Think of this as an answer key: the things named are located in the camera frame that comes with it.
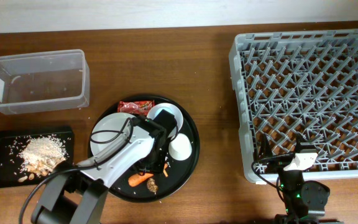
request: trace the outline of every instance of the white wall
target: white wall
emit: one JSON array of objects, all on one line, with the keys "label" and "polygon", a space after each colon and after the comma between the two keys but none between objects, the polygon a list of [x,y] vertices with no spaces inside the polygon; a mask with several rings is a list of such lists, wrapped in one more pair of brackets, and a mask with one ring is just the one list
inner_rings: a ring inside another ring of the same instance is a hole
[{"label": "white wall", "polygon": [[358,0],[0,0],[0,32],[358,20]]}]

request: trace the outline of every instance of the red snack wrapper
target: red snack wrapper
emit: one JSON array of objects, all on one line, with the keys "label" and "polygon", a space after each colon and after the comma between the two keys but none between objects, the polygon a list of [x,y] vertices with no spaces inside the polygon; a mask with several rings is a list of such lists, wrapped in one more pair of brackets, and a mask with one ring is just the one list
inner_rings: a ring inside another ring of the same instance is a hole
[{"label": "red snack wrapper", "polygon": [[149,111],[154,106],[153,101],[136,101],[136,102],[122,102],[118,104],[117,112],[141,114],[147,116]]}]

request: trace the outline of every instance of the carrot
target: carrot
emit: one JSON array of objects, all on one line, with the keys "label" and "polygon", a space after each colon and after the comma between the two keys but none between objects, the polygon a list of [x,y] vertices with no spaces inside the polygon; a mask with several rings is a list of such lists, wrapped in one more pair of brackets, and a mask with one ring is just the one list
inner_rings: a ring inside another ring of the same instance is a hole
[{"label": "carrot", "polygon": [[164,175],[165,175],[165,177],[168,177],[168,173],[167,173],[167,171],[165,171],[165,169],[168,167],[168,164],[165,164],[164,165],[164,170],[163,170],[163,173],[164,173]]},{"label": "carrot", "polygon": [[145,173],[144,175],[134,174],[130,178],[128,178],[128,184],[131,187],[136,187],[139,184],[141,184],[143,181],[152,177],[153,175],[154,174],[150,174],[150,173]]}]

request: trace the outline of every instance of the pile of crumbs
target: pile of crumbs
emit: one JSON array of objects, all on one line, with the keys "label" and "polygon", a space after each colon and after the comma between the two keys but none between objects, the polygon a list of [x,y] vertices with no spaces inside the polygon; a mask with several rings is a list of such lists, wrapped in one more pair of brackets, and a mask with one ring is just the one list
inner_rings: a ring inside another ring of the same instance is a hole
[{"label": "pile of crumbs", "polygon": [[68,157],[64,144],[55,135],[28,139],[26,147],[18,156],[24,160],[20,173],[31,172],[28,176],[30,180],[34,174],[38,177],[48,175],[57,164],[65,160],[65,156]]}]

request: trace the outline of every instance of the round black tray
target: round black tray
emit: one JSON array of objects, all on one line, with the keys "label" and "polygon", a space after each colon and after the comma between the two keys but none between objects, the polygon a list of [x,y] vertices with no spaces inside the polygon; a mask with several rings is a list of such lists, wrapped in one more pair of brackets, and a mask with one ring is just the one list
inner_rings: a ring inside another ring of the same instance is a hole
[{"label": "round black tray", "polygon": [[[167,154],[167,162],[169,162],[170,164],[170,167],[167,168],[168,177],[165,177],[163,174],[157,174],[153,176],[156,184],[158,185],[158,190],[156,194],[150,192],[147,189],[146,181],[136,187],[129,186],[128,178],[136,172],[132,169],[128,169],[120,176],[120,178],[117,179],[117,181],[109,190],[110,193],[112,193],[113,195],[128,202],[153,202],[175,193],[190,178],[190,175],[196,168],[198,156],[200,154],[200,137],[198,136],[196,124],[194,123],[190,115],[187,113],[187,111],[183,109],[178,103],[157,95],[137,95],[125,98],[121,101],[132,102],[144,100],[154,100],[156,105],[159,103],[171,103],[180,109],[181,113],[183,114],[184,120],[180,133],[187,135],[191,142],[193,151],[191,152],[191,156],[184,161],[176,161],[172,159],[169,153]],[[116,113],[117,107],[118,103],[112,105],[112,107],[107,109],[99,117],[96,124],[105,116],[112,113]],[[88,156],[92,156],[90,144],[88,144]]]}]

